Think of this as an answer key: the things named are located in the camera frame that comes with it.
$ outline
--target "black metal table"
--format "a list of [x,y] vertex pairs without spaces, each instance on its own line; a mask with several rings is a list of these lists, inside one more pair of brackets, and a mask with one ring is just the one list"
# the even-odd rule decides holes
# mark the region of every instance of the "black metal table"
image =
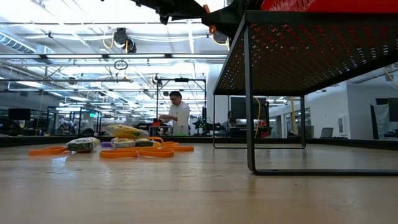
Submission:
[[398,14],[246,11],[214,95],[246,95],[248,167],[256,175],[398,175],[398,170],[256,169],[253,96],[304,96],[398,61]]

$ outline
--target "storage shelf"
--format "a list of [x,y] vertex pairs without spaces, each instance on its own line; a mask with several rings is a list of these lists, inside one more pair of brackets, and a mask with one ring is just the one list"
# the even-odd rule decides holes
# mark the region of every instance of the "storage shelf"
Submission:
[[303,96],[398,61],[398,14],[246,11],[214,95]]

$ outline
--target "red object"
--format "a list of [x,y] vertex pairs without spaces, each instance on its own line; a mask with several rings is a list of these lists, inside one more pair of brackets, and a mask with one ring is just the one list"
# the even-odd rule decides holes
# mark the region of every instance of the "red object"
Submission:
[[264,0],[265,11],[398,12],[397,0]]

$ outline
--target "computer monitor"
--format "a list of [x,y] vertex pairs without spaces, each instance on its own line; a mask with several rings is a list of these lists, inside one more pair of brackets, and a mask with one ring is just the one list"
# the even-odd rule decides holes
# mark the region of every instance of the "computer monitor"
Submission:
[[8,119],[13,121],[29,121],[30,109],[28,108],[9,108]]
[[[268,102],[266,98],[258,98],[261,104],[260,119],[268,120]],[[253,99],[253,114],[254,119],[258,117],[259,103]],[[246,119],[246,98],[245,97],[231,97],[231,118]]]

